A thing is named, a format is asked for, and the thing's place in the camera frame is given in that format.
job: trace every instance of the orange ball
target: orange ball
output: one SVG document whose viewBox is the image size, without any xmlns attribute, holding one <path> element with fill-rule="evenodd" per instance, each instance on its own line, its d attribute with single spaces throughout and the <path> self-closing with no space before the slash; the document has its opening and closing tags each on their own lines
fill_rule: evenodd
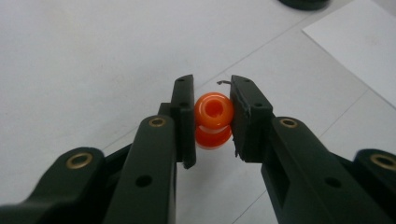
<svg viewBox="0 0 396 224">
<path fill-rule="evenodd" d="M 198 145 L 214 149 L 231 137 L 233 103 L 223 94 L 209 92 L 201 96 L 194 108 L 196 119 L 195 139 Z"/>
</svg>

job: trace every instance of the sheet of paper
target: sheet of paper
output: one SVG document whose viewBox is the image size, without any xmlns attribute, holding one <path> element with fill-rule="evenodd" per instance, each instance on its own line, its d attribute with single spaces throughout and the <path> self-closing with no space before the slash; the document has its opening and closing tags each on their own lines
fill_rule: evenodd
<svg viewBox="0 0 396 224">
<path fill-rule="evenodd" d="M 370 0 L 355 0 L 304 32 L 396 107 L 396 19 Z"/>
</svg>

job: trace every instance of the round orange knob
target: round orange knob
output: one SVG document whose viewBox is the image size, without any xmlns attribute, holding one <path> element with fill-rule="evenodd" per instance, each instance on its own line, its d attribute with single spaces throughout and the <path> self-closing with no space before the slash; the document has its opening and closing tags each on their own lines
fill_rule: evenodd
<svg viewBox="0 0 396 224">
<path fill-rule="evenodd" d="M 223 94 L 209 92 L 201 96 L 194 108 L 195 140 L 205 149 L 222 146 L 231 137 L 233 103 Z"/>
</svg>

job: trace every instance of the black object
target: black object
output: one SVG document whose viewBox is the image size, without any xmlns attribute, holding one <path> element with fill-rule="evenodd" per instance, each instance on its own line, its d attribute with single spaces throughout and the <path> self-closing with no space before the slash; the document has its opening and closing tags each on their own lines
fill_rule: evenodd
<svg viewBox="0 0 396 224">
<path fill-rule="evenodd" d="M 279 0 L 288 7 L 300 10 L 319 10 L 329 5 L 330 0 Z"/>
<path fill-rule="evenodd" d="M 276 118 L 252 80 L 232 76 L 230 94 L 235 153 L 262 163 L 279 223 L 395 222 L 396 156 L 365 149 L 348 161 L 301 121 Z M 0 207 L 1 223 L 175 223 L 176 162 L 195 164 L 194 127 L 189 75 L 133 144 L 106 158 L 89 147 L 66 152 L 26 201 Z"/>
</svg>

